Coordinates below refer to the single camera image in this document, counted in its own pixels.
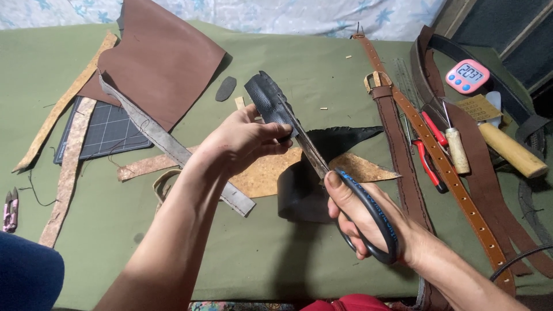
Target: pink thread snips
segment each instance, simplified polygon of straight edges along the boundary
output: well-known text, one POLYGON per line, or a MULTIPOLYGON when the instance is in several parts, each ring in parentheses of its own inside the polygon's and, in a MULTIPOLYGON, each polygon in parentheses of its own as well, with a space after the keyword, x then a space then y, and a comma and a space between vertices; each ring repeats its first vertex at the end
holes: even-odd
POLYGON ((8 192, 6 195, 6 203, 4 204, 4 224, 2 231, 14 233, 17 229, 17 212, 19 209, 19 198, 17 189, 13 187, 13 192, 8 192))

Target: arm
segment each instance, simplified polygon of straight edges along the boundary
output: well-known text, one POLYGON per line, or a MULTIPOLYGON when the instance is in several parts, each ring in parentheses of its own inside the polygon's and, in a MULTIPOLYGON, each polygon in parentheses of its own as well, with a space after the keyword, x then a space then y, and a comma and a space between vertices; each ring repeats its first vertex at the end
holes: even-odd
POLYGON ((254 122, 255 106, 236 111, 184 166, 133 256, 94 310, 185 310, 219 197, 228 179, 257 158, 283 154, 288 125, 254 122))
MULTIPOLYGON (((338 206, 354 220, 367 239, 386 251, 384 238, 371 215, 339 176, 329 172, 325 185, 331 196, 328 213, 333 218, 338 217, 340 228, 350 236, 358 250, 357 258, 363 259, 367 249, 359 239, 353 222, 346 219, 338 206)), ((363 184, 363 187, 396 229, 401 248, 399 261, 434 285, 455 310, 528 310, 484 278, 437 237, 403 214, 389 195, 375 184, 363 184)))

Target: forearm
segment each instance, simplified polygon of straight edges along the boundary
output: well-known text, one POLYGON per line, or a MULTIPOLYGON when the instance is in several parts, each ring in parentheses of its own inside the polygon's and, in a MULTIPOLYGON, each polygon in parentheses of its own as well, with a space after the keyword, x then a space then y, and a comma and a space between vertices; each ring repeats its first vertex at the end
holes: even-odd
POLYGON ((417 245, 424 249, 420 256, 415 256, 410 267, 434 285, 455 310, 528 310, 439 239, 420 230, 417 228, 413 236, 419 239, 417 245))
POLYGON ((215 207, 221 163, 200 154, 185 166, 150 229, 97 310, 183 310, 196 283, 215 207))

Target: hand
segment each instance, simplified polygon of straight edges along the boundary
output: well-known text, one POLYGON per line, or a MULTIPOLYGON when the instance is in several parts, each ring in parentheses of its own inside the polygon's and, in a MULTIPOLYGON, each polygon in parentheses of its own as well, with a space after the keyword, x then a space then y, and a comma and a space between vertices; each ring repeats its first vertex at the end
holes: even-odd
POLYGON ((263 120, 255 120, 259 116, 253 104, 233 112, 201 143, 196 153, 224 158, 228 178, 243 172, 260 157, 286 153, 292 141, 279 144, 277 139, 289 135, 292 126, 264 124, 263 120))
MULTIPOLYGON (((408 266, 412 265, 413 260, 419 257, 420 246, 427 239, 436 239, 432 234, 419 226, 415 221, 408 218, 403 211, 390 199, 390 196, 383 192, 373 183, 362 183, 361 186, 378 203, 388 220, 392 223, 399 240, 398 260, 408 266)), ((380 229, 374 222, 372 216, 367 211, 363 203, 346 186, 336 172, 330 171, 325 176, 325 187, 330 194, 328 199, 328 214, 332 218, 338 218, 340 229, 347 234, 355 245, 356 256, 363 260, 368 254, 368 250, 359 238, 359 232, 355 224, 361 230, 361 233, 377 248, 387 252, 388 248, 380 229), (342 209, 354 222, 348 221, 342 209)))

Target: red clothing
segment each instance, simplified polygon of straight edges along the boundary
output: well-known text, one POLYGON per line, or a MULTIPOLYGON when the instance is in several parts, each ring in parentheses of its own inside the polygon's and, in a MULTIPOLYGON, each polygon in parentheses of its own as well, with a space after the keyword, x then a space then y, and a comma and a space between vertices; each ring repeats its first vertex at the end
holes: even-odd
POLYGON ((383 302, 369 295, 351 294, 332 303, 317 300, 301 311, 390 311, 383 302))

